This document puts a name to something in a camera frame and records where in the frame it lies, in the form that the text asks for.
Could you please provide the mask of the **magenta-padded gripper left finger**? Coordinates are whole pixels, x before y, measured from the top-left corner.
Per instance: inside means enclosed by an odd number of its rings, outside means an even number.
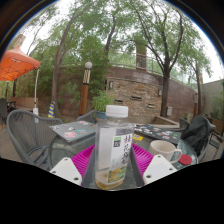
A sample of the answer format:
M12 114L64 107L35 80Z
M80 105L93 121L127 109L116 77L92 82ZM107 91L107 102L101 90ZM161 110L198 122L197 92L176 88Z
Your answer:
M72 158L64 157L50 170L56 176L87 188L91 182L95 161L95 146L92 145Z

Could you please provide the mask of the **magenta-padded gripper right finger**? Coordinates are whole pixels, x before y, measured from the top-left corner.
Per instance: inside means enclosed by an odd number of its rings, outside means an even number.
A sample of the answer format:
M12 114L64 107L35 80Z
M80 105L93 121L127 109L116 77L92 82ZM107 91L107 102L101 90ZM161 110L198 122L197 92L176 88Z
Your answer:
M177 171L162 155L152 155L136 144L132 144L130 159L138 187L150 184Z

